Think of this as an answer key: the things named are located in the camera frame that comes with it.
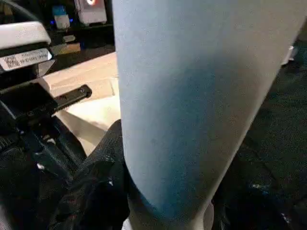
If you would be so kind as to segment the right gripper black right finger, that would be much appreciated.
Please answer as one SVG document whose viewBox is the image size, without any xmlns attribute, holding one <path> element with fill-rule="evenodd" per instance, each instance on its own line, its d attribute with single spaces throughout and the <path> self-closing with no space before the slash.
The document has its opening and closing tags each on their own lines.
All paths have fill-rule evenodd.
<svg viewBox="0 0 307 230">
<path fill-rule="evenodd" d="M 254 154 L 238 153 L 214 197 L 215 230 L 289 230 L 276 180 Z"/>
</svg>

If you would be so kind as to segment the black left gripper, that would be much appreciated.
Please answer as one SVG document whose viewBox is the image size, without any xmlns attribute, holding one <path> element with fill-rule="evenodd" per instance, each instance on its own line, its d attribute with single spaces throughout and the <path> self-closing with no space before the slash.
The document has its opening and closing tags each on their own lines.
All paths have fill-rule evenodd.
<svg viewBox="0 0 307 230">
<path fill-rule="evenodd" d="M 89 98 L 87 85 L 53 97 L 39 83 L 0 94 L 0 227 L 46 230 L 86 158 L 56 113 Z"/>
</svg>

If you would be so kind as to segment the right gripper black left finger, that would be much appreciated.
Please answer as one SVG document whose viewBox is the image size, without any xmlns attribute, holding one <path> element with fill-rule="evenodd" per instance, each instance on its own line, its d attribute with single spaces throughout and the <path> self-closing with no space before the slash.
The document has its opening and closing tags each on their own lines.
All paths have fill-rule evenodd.
<svg viewBox="0 0 307 230">
<path fill-rule="evenodd" d="M 120 230 L 130 214 L 121 122 L 85 159 L 50 220 L 50 230 Z"/>
</svg>

